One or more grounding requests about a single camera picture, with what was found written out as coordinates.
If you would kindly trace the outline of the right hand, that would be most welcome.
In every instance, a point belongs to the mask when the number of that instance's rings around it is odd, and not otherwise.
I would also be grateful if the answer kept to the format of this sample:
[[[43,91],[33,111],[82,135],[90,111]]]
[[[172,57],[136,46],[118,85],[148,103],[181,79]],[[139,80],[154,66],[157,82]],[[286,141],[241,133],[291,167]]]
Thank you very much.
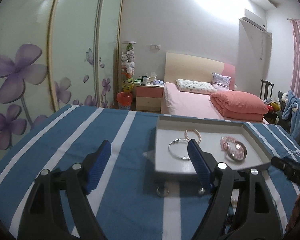
[[[289,222],[286,226],[286,233],[292,230],[297,222],[300,220],[300,194],[298,195],[296,202],[294,204],[291,217],[289,219]]]

